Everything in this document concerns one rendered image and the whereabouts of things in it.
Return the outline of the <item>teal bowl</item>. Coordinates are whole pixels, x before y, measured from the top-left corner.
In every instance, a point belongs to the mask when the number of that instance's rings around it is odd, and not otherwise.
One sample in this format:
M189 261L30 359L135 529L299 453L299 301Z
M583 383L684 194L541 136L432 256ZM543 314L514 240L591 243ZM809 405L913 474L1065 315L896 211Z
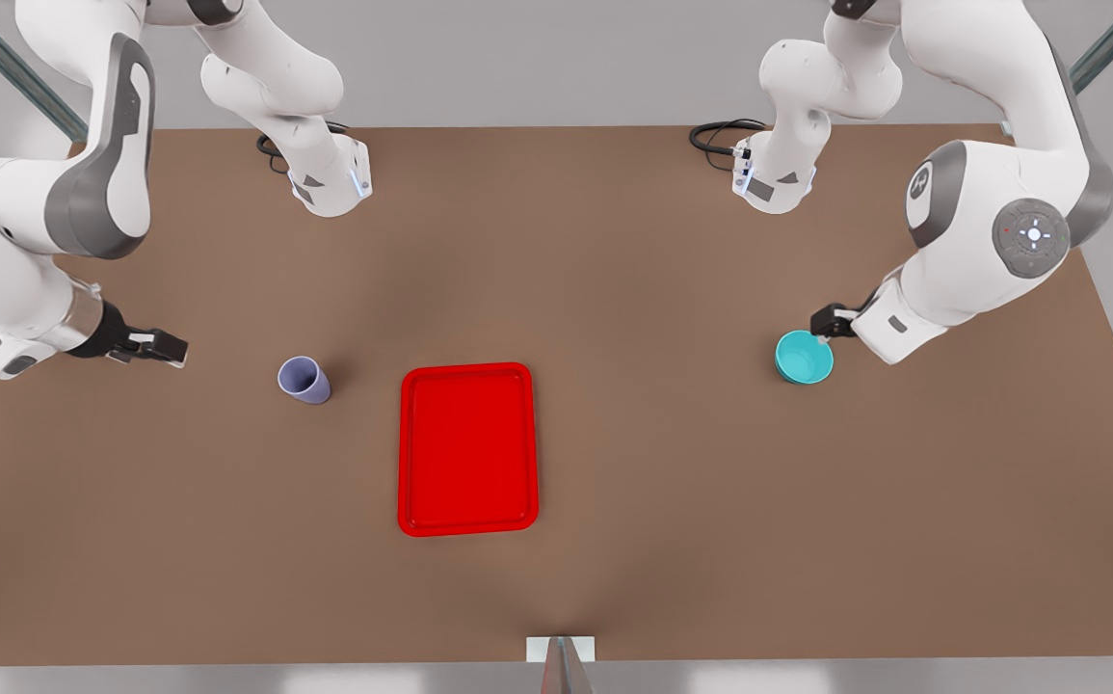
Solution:
M834 369L830 341L808 331L784 334L775 347L775 366L786 381L817 384L825 381Z

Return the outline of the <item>lavender cup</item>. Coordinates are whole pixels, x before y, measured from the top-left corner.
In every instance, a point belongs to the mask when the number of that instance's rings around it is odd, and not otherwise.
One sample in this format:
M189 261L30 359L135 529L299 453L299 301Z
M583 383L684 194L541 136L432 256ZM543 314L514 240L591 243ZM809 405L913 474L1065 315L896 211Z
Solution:
M296 356L283 361L276 374L279 389L292 398L321 405L331 398L331 383L317 360Z

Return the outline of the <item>red tray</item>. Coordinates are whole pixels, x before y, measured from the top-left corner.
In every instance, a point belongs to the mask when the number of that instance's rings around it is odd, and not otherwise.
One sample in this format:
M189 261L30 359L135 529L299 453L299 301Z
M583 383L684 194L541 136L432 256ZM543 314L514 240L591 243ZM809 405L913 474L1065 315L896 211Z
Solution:
M534 394L524 364L414 369L398 404L401 531L421 539L525 531L536 520Z

